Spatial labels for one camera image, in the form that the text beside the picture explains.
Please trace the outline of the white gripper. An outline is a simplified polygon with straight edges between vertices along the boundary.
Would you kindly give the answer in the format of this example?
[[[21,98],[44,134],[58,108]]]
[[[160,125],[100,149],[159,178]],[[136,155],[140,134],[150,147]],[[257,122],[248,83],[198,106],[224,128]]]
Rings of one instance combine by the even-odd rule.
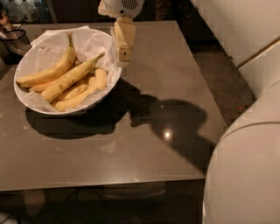
[[[98,13],[117,18],[111,29],[115,48],[115,60],[119,67],[126,67],[131,60],[134,48],[136,27],[132,18],[139,15],[144,0],[101,0]]]

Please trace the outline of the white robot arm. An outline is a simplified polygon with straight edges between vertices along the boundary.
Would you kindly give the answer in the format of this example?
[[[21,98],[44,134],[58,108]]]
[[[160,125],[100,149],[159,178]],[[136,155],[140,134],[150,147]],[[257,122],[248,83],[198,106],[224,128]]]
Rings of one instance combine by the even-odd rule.
[[[190,0],[255,95],[207,169],[202,224],[280,224],[280,0]]]

